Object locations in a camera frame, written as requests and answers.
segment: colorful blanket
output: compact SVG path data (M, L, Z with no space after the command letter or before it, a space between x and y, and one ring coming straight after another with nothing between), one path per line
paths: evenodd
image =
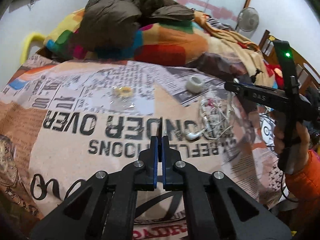
M125 49L96 48L87 51L74 43L84 9L68 15L45 39L57 56L69 59L137 60L169 66L184 66L208 50L203 30L191 21L156 23L140 28L132 46Z
M45 46L65 60L136 60L164 66L190 66L223 80L248 73L256 85L272 87L275 82L274 75L269 76L267 72L261 52L249 49L257 45L238 33L216 31L207 26L203 13L195 12L194 21L144 26L136 32L133 44L125 49L100 47L94 51L87 51L75 42L83 14L81 9L68 15L45 39ZM205 54L215 60L198 64L198 59Z

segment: hand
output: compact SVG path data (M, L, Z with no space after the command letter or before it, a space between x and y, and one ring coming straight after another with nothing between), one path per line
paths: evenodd
M294 164L293 174L301 171L309 160L308 147L310 143L310 135L308 133L308 129L300 122L297 122L296 131L301 139L301 144L300 144L299 155L296 159L296 163ZM275 152L277 154L281 154L284 149L284 142L282 141L284 138L284 132L280 129L278 125L276 125L273 131L273 134L275 135L275 139L274 139Z

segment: wooden bed frame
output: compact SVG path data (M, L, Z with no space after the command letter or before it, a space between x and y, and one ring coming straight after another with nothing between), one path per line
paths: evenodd
M270 64L279 64L272 41L277 40L270 35L270 31L265 30L259 43L259 47L264 59ZM295 49L291 48L293 60L296 64L298 80L300 83L299 93L304 95L308 87L320 87L320 75Z

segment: white tape roll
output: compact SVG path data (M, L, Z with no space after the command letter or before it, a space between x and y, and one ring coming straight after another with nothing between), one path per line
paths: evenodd
M191 93L197 94L202 91L203 85L204 82L200 78L192 76L186 83L186 89Z

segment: red plush toy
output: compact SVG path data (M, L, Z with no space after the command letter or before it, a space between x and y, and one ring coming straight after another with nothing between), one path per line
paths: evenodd
M284 89L284 81L282 76L282 68L280 65L272 65L267 62L264 62L266 65L267 71L269 76L272 76L272 74L275 74L275 79L278 85L279 89Z

